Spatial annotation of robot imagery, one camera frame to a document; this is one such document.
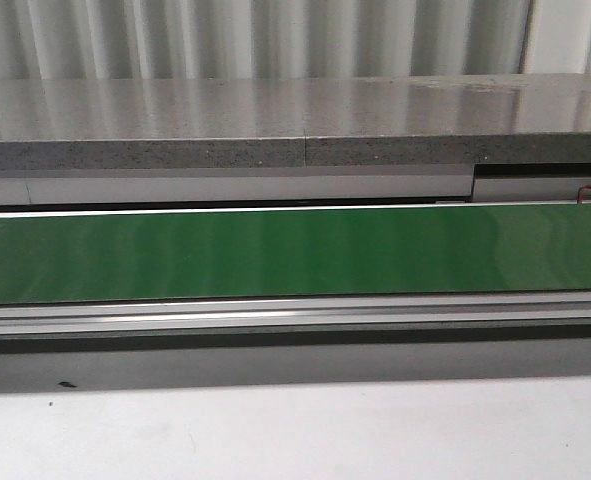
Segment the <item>silver aluminium conveyor frame rail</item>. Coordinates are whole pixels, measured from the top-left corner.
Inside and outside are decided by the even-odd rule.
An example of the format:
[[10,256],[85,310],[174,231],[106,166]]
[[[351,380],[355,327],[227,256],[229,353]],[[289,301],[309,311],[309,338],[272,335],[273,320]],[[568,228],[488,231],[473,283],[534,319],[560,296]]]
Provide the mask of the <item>silver aluminium conveyor frame rail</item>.
[[509,321],[591,321],[591,291],[0,307],[0,335]]

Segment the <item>grey panel under counter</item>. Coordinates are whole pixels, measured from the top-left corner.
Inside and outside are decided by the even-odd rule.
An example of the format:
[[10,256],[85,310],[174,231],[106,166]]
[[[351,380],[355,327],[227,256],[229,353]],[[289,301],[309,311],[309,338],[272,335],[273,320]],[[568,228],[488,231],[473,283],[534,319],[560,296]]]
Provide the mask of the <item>grey panel under counter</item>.
[[572,200],[591,163],[0,171],[0,207]]

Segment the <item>white pleated curtain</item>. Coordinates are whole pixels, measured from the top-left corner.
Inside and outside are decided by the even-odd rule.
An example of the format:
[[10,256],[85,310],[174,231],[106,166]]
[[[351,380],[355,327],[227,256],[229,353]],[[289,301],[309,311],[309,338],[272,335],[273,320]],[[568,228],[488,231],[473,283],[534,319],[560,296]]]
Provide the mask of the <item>white pleated curtain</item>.
[[591,1],[0,1],[0,79],[591,73]]

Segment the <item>green conveyor belt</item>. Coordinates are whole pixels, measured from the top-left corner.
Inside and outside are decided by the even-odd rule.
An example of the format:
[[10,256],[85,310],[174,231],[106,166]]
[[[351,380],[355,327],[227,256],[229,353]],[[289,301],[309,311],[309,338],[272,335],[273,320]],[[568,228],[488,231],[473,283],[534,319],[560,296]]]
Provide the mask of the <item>green conveyor belt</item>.
[[0,216],[0,305],[591,290],[591,203]]

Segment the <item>grey stone counter slab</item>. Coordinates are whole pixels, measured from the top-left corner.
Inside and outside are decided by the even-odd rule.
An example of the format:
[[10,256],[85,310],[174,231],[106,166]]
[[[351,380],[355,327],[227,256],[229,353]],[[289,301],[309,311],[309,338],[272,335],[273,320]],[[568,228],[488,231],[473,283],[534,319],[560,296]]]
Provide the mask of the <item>grey stone counter slab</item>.
[[591,164],[591,75],[0,80],[0,171]]

